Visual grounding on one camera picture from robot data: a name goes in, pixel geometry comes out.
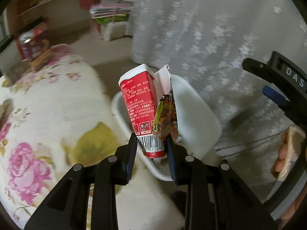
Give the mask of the person right hand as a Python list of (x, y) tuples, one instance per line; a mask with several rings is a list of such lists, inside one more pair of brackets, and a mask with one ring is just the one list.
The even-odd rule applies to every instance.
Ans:
[[(282, 181), (286, 178), (290, 170), (290, 162), (294, 161), (295, 152), (300, 152), (299, 140), (304, 140), (305, 132), (296, 125), (291, 125), (288, 130), (281, 134), (281, 141), (283, 142), (278, 151), (278, 157), (272, 167), (272, 174), (277, 180)], [(302, 203), (306, 195), (306, 185), (299, 196), (290, 205), (290, 207), (281, 215), (278, 229), (282, 229), (294, 216), (295, 212)]]

